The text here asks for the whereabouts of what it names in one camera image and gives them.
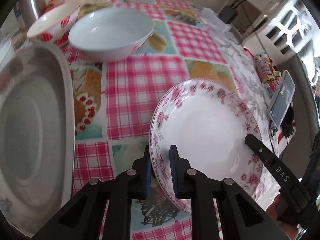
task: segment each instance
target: plate rim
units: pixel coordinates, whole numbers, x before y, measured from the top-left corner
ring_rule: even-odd
[[[240,98],[235,92],[231,91],[228,87],[226,87],[225,85],[223,85],[222,83],[220,82],[217,82],[217,81],[213,81],[213,80],[210,80],[210,79],[203,79],[203,78],[191,78],[191,79],[187,79],[185,81],[182,81],[182,82],[179,82],[178,84],[175,84],[174,86],[172,86],[161,98],[161,100],[158,102],[157,106],[156,106],[156,109],[154,110],[153,112],[153,115],[152,115],[152,119],[151,119],[151,124],[150,124],[150,129],[149,129],[149,154],[150,154],[150,160],[151,160],[151,165],[152,165],[152,169],[153,169],[153,172],[155,173],[156,175],[156,179],[158,181],[158,184],[160,185],[162,191],[164,192],[164,194],[167,196],[167,198],[170,200],[170,202],[172,204],[174,204],[177,208],[179,208],[179,210],[182,210],[179,206],[176,205],[176,203],[173,201],[173,199],[171,198],[170,194],[167,193],[167,191],[165,190],[165,187],[162,185],[162,183],[160,182],[159,180],[159,174],[158,172],[155,170],[155,162],[154,162],[154,159],[153,159],[153,150],[152,150],[152,147],[151,147],[151,137],[152,137],[152,130],[153,130],[153,126],[154,126],[154,123],[155,123],[155,116],[156,116],[156,113],[157,113],[157,110],[159,109],[161,103],[163,102],[163,100],[167,97],[167,95],[174,89],[176,88],[177,86],[179,85],[182,85],[182,84],[185,84],[187,82],[190,82],[190,81],[204,81],[204,82],[211,82],[213,84],[218,84],[220,85],[221,87],[223,87],[226,91],[230,92],[231,94],[233,94],[239,101],[243,101],[247,104],[247,100],[246,99],[242,99]],[[258,126],[258,123],[257,123],[257,120],[255,119],[254,115],[252,114],[252,112],[250,111],[250,114],[252,115],[252,118],[253,120],[256,122],[257,126]],[[262,136],[261,136],[261,132],[260,132],[260,128],[258,126],[258,132],[259,132],[259,140],[262,142]],[[191,215],[191,212],[187,211],[187,210],[182,210],[184,212],[186,212],[187,214]]]

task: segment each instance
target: table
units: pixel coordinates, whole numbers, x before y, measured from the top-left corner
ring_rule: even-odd
[[[202,8],[182,0],[151,0],[148,4],[111,0],[105,5],[84,6],[79,16],[111,6],[141,10],[156,27],[134,55],[115,63],[91,62],[70,45],[62,48],[74,87],[73,195],[90,178],[113,179],[143,156],[158,101],[173,85],[189,78],[212,79],[238,93],[254,114],[264,144],[271,149],[263,87],[253,61],[230,34],[201,19]],[[25,40],[14,43],[16,51],[26,46]],[[286,141],[280,148],[276,137],[272,140],[279,154]],[[256,200],[276,185],[264,169]],[[149,198],[132,202],[131,221],[134,240],[191,239],[191,217],[166,198],[154,178]]]

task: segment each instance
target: bowl rim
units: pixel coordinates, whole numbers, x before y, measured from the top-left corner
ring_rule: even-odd
[[[116,46],[116,47],[112,47],[112,48],[103,48],[103,49],[97,49],[97,48],[95,48],[95,49],[90,49],[90,48],[88,48],[88,47],[79,46],[79,45],[75,44],[75,43],[72,41],[72,39],[70,39],[71,34],[72,34],[72,32],[75,31],[76,26],[77,26],[77,25],[80,25],[80,24],[81,24],[82,22],[84,22],[85,20],[91,18],[90,16],[92,15],[92,13],[97,13],[97,12],[98,12],[99,14],[101,14],[101,13],[103,13],[103,11],[111,10],[111,9],[113,9],[113,10],[117,10],[117,9],[130,10],[130,11],[138,12],[138,13],[142,14],[143,16],[146,16],[147,18],[149,18],[149,19],[152,21],[152,28],[151,28],[150,32],[148,32],[148,34],[147,34],[146,36],[144,36],[143,38],[141,38],[141,39],[139,39],[139,40],[137,40],[137,41],[129,42],[129,43],[125,44],[125,45],[120,45],[120,46]],[[99,10],[94,11],[94,12],[92,12],[92,13],[87,14],[86,16],[82,17],[82,18],[81,18],[80,20],[78,20],[78,21],[73,25],[73,27],[71,28],[71,30],[70,30],[70,32],[69,32],[69,37],[68,37],[68,39],[69,39],[69,43],[70,43],[70,45],[71,45],[72,47],[74,47],[74,48],[76,48],[76,49],[79,49],[79,50],[82,50],[82,51],[88,51],[88,52],[103,52],[103,51],[121,49],[121,48],[125,48],[125,47],[127,47],[127,46],[131,46],[131,45],[137,44],[137,43],[143,41],[144,39],[146,39],[146,37],[148,38],[148,37],[150,36],[150,34],[153,32],[154,28],[155,28],[155,21],[154,21],[153,19],[151,19],[147,14],[143,13],[142,11],[136,10],[136,9],[134,9],[134,8],[127,8],[127,7],[110,7],[110,8],[102,8],[102,9],[99,9]]]
[[[28,29],[28,32],[27,32],[27,38],[28,39],[33,39],[35,38],[36,36],[40,35],[41,33],[45,32],[46,30],[48,30],[49,28],[51,28],[52,26],[56,25],[58,22],[60,22],[61,20],[63,20],[65,17],[63,17],[63,19],[59,19],[59,20],[56,20],[54,23],[52,23],[50,26],[48,26],[44,31],[42,32],[38,32],[37,34],[35,35],[29,35],[29,31],[31,30],[31,28],[40,20],[42,20],[44,17],[46,17],[48,14],[51,14],[54,10],[58,10],[58,9],[61,9],[62,6],[66,6],[66,5],[70,5],[70,4],[76,4],[77,5],[77,8],[74,9],[71,13],[68,13],[65,17],[67,16],[70,16],[72,15],[73,13],[75,13],[77,10],[79,10],[79,8],[81,7],[81,4],[79,2],[68,2],[68,3],[64,3],[62,5],[59,5],[53,9],[51,9],[50,11],[44,13],[38,20],[36,20],[32,25],[31,27]]]

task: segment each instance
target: white plate with pink flowers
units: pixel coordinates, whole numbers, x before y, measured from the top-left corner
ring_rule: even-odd
[[[262,162],[245,145],[259,127],[246,103],[223,85],[191,79],[172,87],[153,114],[149,150],[152,166],[163,191],[181,210],[191,214],[191,201],[175,198],[169,148],[211,179],[233,178],[249,195],[260,180]]]

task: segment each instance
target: strawberry print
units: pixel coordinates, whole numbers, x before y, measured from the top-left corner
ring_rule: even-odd
[[[61,21],[61,28],[65,27],[70,20],[70,15]]]
[[[50,41],[53,38],[50,33],[42,33],[38,36],[38,39],[41,41]]]
[[[60,39],[54,41],[53,44],[60,45],[64,44],[68,41],[68,33],[65,33]]]

